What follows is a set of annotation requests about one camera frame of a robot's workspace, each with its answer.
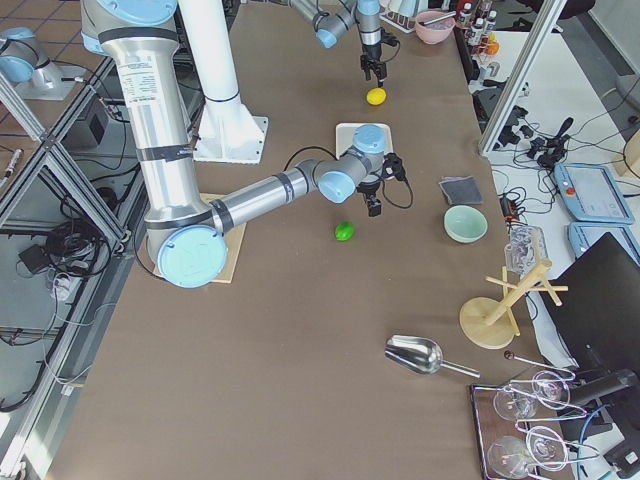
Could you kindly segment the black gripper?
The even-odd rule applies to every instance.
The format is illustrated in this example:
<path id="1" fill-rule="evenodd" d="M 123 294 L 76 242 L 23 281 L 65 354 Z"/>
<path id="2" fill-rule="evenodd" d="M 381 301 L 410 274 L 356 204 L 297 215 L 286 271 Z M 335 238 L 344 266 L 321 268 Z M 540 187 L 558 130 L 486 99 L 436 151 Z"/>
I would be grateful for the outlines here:
<path id="1" fill-rule="evenodd" d="M 357 191 L 361 193 L 367 201 L 366 204 L 369 217 L 375 217 L 381 214 L 382 204 L 377 197 L 377 192 L 383 185 L 384 182 L 378 180 L 373 182 L 361 182 L 357 186 Z"/>
<path id="2" fill-rule="evenodd" d="M 373 45 L 362 45 L 362 55 L 360 56 L 360 66 L 364 72 L 365 80 L 371 80 L 371 72 L 376 71 L 377 85 L 383 86 L 386 80 L 386 65 L 381 59 L 382 46 L 380 43 Z"/>

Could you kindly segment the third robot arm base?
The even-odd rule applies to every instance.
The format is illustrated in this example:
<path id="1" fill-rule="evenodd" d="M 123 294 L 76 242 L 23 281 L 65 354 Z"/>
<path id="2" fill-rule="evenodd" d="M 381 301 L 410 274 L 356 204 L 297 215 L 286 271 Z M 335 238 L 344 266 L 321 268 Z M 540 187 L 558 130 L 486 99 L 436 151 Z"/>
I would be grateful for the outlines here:
<path id="1" fill-rule="evenodd" d="M 1 32 L 1 73 L 25 100 L 63 101 L 73 85 L 68 67 L 55 64 L 34 32 L 14 27 Z"/>

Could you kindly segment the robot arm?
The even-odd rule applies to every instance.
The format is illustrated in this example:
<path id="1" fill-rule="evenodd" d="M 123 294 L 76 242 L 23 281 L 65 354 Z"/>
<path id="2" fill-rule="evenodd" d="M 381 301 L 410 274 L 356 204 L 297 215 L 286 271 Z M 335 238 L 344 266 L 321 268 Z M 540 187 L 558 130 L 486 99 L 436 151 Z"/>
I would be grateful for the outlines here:
<path id="1" fill-rule="evenodd" d="M 226 234 L 310 192 L 341 203 L 375 189 L 391 156 L 385 131 L 358 127 L 333 161 L 305 160 L 213 202 L 199 193 L 195 161 L 260 159 L 267 121 L 242 103 L 224 9 L 218 1 L 85 1 L 82 35 L 117 67 L 150 208 L 148 253 L 162 277 L 203 286 L 223 270 Z M 205 98 L 197 140 L 188 135 L 174 69 L 184 28 Z"/>
<path id="2" fill-rule="evenodd" d="M 386 62 L 382 60 L 384 29 L 380 23 L 380 4 L 374 0 L 345 1 L 337 13 L 323 10 L 318 1 L 285 1 L 313 27 L 316 39 L 330 49 L 356 26 L 362 54 L 360 67 L 369 81 L 374 74 L 377 86 L 382 87 L 387 77 Z"/>

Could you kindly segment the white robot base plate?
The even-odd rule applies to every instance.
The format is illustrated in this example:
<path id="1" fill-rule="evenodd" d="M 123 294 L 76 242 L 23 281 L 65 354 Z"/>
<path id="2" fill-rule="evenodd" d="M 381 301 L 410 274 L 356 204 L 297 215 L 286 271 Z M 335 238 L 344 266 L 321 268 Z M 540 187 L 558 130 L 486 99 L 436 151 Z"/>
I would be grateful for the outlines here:
<path id="1" fill-rule="evenodd" d="M 193 156 L 200 162 L 257 165 L 262 158 L 269 119 L 252 116 L 238 123 L 211 123 L 203 118 Z"/>

